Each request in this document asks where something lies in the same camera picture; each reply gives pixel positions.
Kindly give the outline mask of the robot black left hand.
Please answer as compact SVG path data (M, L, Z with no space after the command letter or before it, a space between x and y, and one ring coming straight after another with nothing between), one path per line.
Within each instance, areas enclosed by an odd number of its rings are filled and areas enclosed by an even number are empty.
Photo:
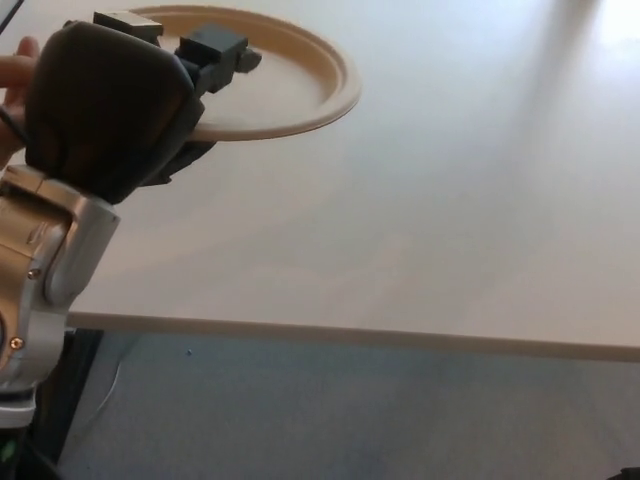
M25 101L26 162L116 205L168 184L214 146L191 135L202 97L262 56L247 37L207 24L161 47L161 23L133 12L69 21L44 46Z

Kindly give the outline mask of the person's bare hand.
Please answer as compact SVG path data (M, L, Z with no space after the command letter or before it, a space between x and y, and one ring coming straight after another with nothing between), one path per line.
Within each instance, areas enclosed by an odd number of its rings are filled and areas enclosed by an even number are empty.
M20 126L24 125L24 101L39 54L40 47L37 40L26 36L21 39L13 55L1 57L1 89L4 91L1 106ZM4 121L1 121L2 169L23 146L24 144L19 137L11 131Z

